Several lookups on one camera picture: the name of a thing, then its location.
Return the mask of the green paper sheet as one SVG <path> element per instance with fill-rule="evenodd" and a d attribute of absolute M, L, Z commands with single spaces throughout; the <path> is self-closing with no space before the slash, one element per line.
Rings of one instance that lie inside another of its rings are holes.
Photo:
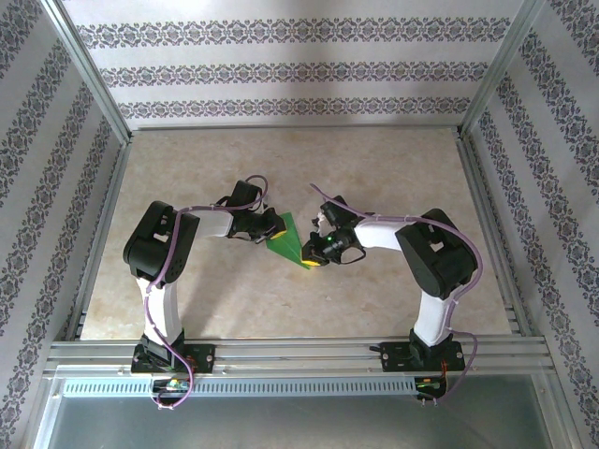
<path fill-rule="evenodd" d="M 267 248 L 301 268 L 309 269 L 310 267 L 302 262 L 302 243 L 292 214 L 284 212 L 281 217 L 285 222 L 286 231 L 268 239 L 266 241 Z"/>

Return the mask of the grey metal sheet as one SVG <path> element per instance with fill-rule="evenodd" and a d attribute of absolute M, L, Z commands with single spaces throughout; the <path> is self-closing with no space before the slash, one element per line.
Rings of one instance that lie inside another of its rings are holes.
<path fill-rule="evenodd" d="M 146 398 L 64 398 L 35 449 L 562 449 L 522 396 L 194 398 L 160 411 Z"/>

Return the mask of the small circuit board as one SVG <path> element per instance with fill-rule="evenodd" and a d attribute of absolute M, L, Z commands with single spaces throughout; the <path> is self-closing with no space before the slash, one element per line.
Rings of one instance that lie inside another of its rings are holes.
<path fill-rule="evenodd" d="M 416 390 L 422 394 L 442 396 L 446 392 L 446 377 L 416 377 Z"/>
<path fill-rule="evenodd" d="M 188 379 L 159 379 L 153 382 L 153 392 L 161 393 L 186 393 L 190 389 Z"/>

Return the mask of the aluminium back rail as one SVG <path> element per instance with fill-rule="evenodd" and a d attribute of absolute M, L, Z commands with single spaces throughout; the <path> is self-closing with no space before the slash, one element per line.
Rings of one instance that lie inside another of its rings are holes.
<path fill-rule="evenodd" d="M 431 125 L 415 125 L 415 124 L 296 124 L 296 125 L 208 125 L 208 126 L 191 126 L 191 125 L 175 125 L 175 126 L 144 126 L 132 130 L 131 135 L 139 135 L 141 133 L 150 132 L 179 132 L 179 131 L 249 131 L 249 130 L 285 130 L 285 131 L 304 131 L 304 130 L 352 130 L 352 129 L 397 129 L 410 131 L 425 131 L 425 130 L 442 130 L 448 129 L 454 134 L 461 132 L 461 127 L 458 125 L 449 124 L 431 124 Z"/>

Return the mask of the aluminium mounting rail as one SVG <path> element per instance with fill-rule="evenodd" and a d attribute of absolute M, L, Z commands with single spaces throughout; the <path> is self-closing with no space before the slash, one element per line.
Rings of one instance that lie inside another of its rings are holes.
<path fill-rule="evenodd" d="M 228 339 L 215 346 L 215 377 L 355 377 L 382 373 L 381 355 L 370 348 L 379 339 Z M 43 369 L 46 376 L 129 375 L 134 340 L 55 342 Z M 538 374 L 555 370 L 540 337 L 482 336 L 471 375 Z"/>

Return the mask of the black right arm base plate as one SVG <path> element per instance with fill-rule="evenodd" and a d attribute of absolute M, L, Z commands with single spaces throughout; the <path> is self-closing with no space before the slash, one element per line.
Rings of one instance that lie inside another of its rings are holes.
<path fill-rule="evenodd" d="M 434 347 L 415 341 L 386 341 L 371 345 L 377 353 L 383 372 L 436 372 L 446 367 L 448 371 L 465 369 L 466 363 L 458 341 L 449 340 Z"/>

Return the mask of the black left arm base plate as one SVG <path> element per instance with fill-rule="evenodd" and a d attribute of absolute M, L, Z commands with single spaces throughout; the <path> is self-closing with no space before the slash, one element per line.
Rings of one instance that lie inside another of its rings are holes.
<path fill-rule="evenodd" d="M 133 374 L 186 373 L 188 365 L 194 373 L 212 373 L 215 346 L 211 344 L 185 344 L 180 347 L 182 362 L 165 346 L 147 347 L 138 344 L 133 353 Z"/>

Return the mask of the aluminium side rail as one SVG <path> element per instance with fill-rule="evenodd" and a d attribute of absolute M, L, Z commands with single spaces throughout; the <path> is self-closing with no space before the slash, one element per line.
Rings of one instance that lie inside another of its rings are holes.
<path fill-rule="evenodd" d="M 95 227 L 95 233 L 89 246 L 84 271 L 80 275 L 79 287 L 74 296 L 74 302 L 69 310 L 65 324 L 61 332 L 57 335 L 58 341 L 77 340 L 80 336 L 80 329 L 85 321 L 85 315 L 94 291 L 97 273 L 108 238 L 110 223 L 123 182 L 131 147 L 131 141 L 124 144 L 114 162 L 110 184 L 104 195 L 104 201 Z"/>
<path fill-rule="evenodd" d="M 536 329 L 531 324 L 521 301 L 515 274 L 508 260 L 508 251 L 502 240 L 501 222 L 494 212 L 494 201 L 485 183 L 484 170 L 477 163 L 472 146 L 463 138 L 456 138 L 456 146 L 464 174 L 471 191 L 478 221 L 481 225 L 485 245 L 489 253 L 492 272 L 504 302 L 504 309 L 513 334 L 535 337 Z"/>

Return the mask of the aluminium frame post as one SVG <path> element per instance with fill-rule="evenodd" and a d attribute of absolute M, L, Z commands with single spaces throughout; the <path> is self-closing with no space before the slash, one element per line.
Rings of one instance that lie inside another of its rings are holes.
<path fill-rule="evenodd" d="M 461 140 L 472 131 L 479 116 L 490 101 L 495 89 L 504 77 L 505 71 L 511 64 L 523 39 L 528 34 L 536 16 L 547 0 L 523 0 L 519 11 L 511 23 L 504 40 L 496 55 L 489 65 L 480 87 L 465 112 L 463 120 L 458 126 L 458 136 Z"/>
<path fill-rule="evenodd" d="M 89 87 L 95 102 L 107 118 L 118 140 L 122 144 L 128 144 L 132 132 L 87 50 L 76 25 L 69 17 L 62 0 L 39 0 L 39 3 L 49 16 L 82 80 Z"/>

